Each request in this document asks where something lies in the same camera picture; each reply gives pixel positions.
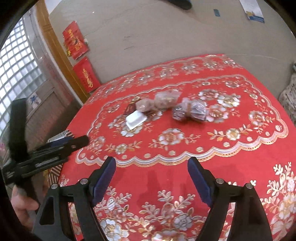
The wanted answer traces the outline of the person's left hand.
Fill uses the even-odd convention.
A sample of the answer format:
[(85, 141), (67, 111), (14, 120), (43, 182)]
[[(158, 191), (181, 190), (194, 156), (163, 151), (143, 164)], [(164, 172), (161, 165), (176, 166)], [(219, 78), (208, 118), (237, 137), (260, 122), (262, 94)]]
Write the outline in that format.
[(11, 193), (11, 205), (21, 224), (31, 231), (34, 221), (30, 218), (29, 211), (35, 212), (40, 206), (38, 202), (30, 197), (27, 197), (22, 188), (18, 188), (15, 185)]

